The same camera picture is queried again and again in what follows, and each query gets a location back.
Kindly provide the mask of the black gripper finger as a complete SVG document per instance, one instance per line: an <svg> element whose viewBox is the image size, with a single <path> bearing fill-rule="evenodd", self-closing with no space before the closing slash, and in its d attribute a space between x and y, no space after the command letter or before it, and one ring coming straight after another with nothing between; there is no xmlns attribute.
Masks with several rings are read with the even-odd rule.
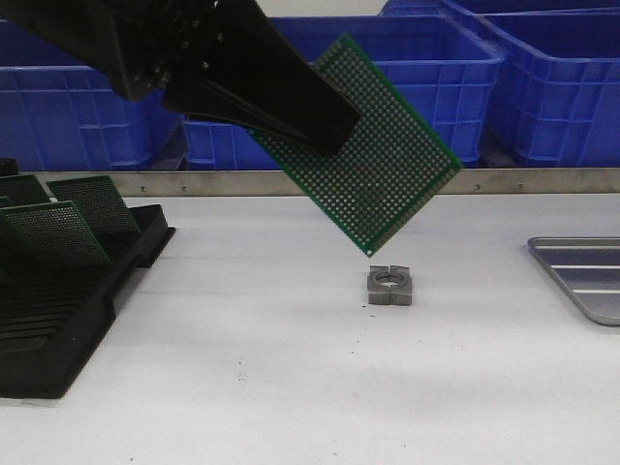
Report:
<svg viewBox="0 0 620 465"><path fill-rule="evenodd" d="M295 120L296 110L290 107L301 97L295 81L247 79L234 90L208 79L171 79L162 88L164 108L190 119L235 124L303 143L310 141L310 135Z"/></svg>
<svg viewBox="0 0 620 465"><path fill-rule="evenodd" d="M212 86L241 111L231 121L337 153L359 121L355 106L274 27L255 1L215 8Z"/></svg>

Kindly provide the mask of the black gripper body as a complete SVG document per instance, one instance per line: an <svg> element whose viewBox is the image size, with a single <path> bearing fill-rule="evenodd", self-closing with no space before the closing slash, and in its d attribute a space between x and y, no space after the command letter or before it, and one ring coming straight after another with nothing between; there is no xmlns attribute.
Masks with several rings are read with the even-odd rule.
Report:
<svg viewBox="0 0 620 465"><path fill-rule="evenodd" d="M137 101L164 83L194 42L227 24L256 34L270 21L255 1L3 1L1 17L108 77Z"/></svg>

